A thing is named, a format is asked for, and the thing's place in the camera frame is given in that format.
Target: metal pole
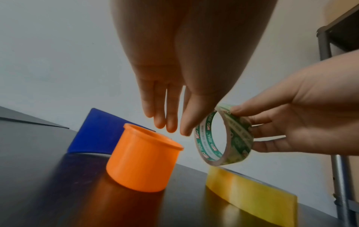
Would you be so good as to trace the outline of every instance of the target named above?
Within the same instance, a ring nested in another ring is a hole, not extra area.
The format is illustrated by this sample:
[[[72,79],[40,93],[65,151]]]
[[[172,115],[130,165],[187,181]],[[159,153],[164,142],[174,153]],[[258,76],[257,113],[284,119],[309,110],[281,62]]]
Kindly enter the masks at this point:
[[[319,42],[320,60],[332,57],[330,41],[326,31],[317,32]],[[347,156],[332,155],[332,171],[334,181],[334,202],[337,206],[338,218],[342,220],[345,226],[356,226],[356,214],[349,209],[349,200],[353,200],[352,177],[350,175],[349,159]]]

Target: blue block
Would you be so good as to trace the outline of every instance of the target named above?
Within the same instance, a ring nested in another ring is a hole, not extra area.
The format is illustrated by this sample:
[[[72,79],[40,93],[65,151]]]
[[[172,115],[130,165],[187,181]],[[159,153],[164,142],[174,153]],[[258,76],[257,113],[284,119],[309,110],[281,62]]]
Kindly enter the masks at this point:
[[[138,125],[92,108],[67,149],[67,153],[112,154],[125,130],[123,128],[125,123]]]

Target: tape roll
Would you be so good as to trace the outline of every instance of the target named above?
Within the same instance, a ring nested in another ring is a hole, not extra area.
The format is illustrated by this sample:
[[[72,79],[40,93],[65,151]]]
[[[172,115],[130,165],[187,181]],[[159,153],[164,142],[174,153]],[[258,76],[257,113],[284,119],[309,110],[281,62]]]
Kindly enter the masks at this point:
[[[196,147],[202,159],[211,166],[227,165],[243,161],[250,153],[253,145],[252,125],[245,117],[231,114],[232,105],[219,104],[194,129]],[[216,113],[223,119],[227,134],[227,145],[219,151],[212,137],[212,120]]]

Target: orange plastic cylinder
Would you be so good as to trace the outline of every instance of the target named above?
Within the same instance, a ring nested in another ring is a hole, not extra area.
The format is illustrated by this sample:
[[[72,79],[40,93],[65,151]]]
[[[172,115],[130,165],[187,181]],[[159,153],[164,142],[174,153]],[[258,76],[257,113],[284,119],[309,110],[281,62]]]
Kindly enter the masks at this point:
[[[183,147],[170,138],[142,127],[125,124],[106,171],[117,183],[137,191],[166,188]]]

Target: finger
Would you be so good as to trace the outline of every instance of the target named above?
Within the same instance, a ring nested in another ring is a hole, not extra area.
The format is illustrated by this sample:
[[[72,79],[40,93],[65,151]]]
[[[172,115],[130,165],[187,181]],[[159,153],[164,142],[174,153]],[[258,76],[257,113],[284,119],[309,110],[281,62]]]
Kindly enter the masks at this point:
[[[180,133],[190,136],[196,127],[208,114],[210,114],[220,101],[216,96],[200,96],[191,94],[181,119]]]
[[[137,78],[139,92],[141,94],[142,108],[147,117],[153,117],[154,110],[154,83]]]
[[[274,126],[273,122],[252,127],[252,134],[254,138],[283,135],[283,133]]]
[[[190,100],[191,94],[192,94],[191,91],[188,89],[188,87],[186,87],[186,89],[184,90],[183,113],[187,108],[187,104],[188,101]]]
[[[161,129],[166,125],[165,117],[165,99],[166,99],[167,85],[155,82],[154,83],[154,125]]]
[[[248,118],[252,125],[266,124],[266,123],[269,123],[272,121],[270,118],[270,111],[271,110],[267,110],[267,111],[261,112],[260,114],[250,116]]]
[[[286,138],[269,141],[255,141],[252,149],[258,152],[295,152]]]
[[[182,86],[168,85],[167,87],[166,129],[171,133],[177,130],[181,91]]]
[[[299,80],[298,77],[291,76],[242,105],[232,107],[231,113],[238,116],[252,116],[291,103],[299,90],[301,84]]]

